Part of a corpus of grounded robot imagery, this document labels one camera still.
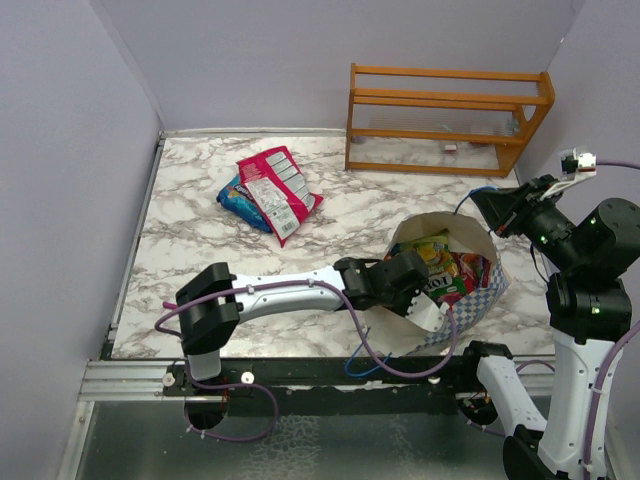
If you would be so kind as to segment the blue checkered paper bag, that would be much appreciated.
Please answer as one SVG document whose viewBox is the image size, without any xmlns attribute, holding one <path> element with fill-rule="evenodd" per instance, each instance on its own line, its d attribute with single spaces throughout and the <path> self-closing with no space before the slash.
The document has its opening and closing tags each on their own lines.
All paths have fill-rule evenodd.
<svg viewBox="0 0 640 480">
<path fill-rule="evenodd" d="M 384 353 L 387 358 L 440 347 L 448 347 L 453 351 L 456 341 L 452 336 L 462 334 L 483 319 L 510 285 L 510 279 L 491 238 L 490 228 L 482 227 L 478 220 L 465 216 L 458 210 L 452 213 L 427 212 L 406 218 L 394 232 L 386 254 L 396 243 L 434 235 L 444 229 L 448 230 L 452 253 L 475 253 L 490 260 L 492 266 L 488 287 L 470 293 L 452 306 L 446 302 L 435 302 L 438 306 L 447 304 L 456 322 L 456 327 L 452 328 L 446 319 L 444 328 L 437 333 L 426 332 L 409 320 L 380 307 L 365 313 L 365 337 L 373 349 Z"/>
</svg>

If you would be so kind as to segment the red snack bag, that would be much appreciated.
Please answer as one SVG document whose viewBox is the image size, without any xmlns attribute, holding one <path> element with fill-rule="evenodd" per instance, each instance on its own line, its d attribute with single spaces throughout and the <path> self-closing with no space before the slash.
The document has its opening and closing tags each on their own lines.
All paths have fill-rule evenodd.
<svg viewBox="0 0 640 480">
<path fill-rule="evenodd" d="M 237 162 L 240 183 L 276 235 L 281 247 L 322 204 L 286 146 Z"/>
</svg>

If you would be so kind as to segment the blue snack bag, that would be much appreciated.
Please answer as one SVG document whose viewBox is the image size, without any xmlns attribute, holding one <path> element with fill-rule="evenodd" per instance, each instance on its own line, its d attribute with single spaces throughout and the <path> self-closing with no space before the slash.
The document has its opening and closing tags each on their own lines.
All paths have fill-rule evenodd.
<svg viewBox="0 0 640 480">
<path fill-rule="evenodd" d="M 272 229 L 260 212 L 251 193 L 235 175 L 217 194 L 217 202 L 226 210 L 236 214 L 248 225 L 271 234 Z"/>
</svg>

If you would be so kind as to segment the purple snack bag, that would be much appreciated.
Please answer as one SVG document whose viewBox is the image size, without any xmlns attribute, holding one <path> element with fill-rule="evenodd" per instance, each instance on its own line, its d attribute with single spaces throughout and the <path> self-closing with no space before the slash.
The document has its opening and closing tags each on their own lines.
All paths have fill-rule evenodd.
<svg viewBox="0 0 640 480">
<path fill-rule="evenodd" d="M 452 277 L 452 290 L 445 299 L 450 306 L 480 288 L 487 288 L 492 266 L 489 259 L 475 253 L 453 252 L 452 257 L 457 270 Z"/>
</svg>

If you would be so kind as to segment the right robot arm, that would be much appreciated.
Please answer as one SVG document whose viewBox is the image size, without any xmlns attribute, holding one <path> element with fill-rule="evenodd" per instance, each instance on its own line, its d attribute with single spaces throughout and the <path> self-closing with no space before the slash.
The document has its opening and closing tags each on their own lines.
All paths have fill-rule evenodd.
<svg viewBox="0 0 640 480">
<path fill-rule="evenodd" d="M 496 409 L 510 479 L 606 478 L 606 396 L 625 344 L 639 331 L 621 279 L 639 257 L 639 208 L 608 198 L 574 225 L 556 206 L 567 186 L 545 175 L 469 195 L 491 231 L 525 236 L 557 269 L 546 289 L 555 348 L 548 417 L 506 346 L 473 341 L 459 367 L 461 383 L 485 388 Z"/>
</svg>

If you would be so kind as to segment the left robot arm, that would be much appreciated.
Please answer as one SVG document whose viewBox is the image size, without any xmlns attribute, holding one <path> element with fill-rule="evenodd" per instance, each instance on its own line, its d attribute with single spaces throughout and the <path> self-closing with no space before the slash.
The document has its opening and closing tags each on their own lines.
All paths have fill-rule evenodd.
<svg viewBox="0 0 640 480">
<path fill-rule="evenodd" d="M 179 307 L 221 296 L 179 313 L 181 345 L 189 362 L 186 382 L 206 395 L 220 385 L 220 350 L 247 321 L 295 311 L 334 312 L 381 307 L 428 330 L 442 324 L 426 294 L 428 269 L 415 252 L 386 260 L 345 257 L 310 272 L 280 276 L 234 275 L 225 262 L 205 268 L 175 294 Z"/>
</svg>

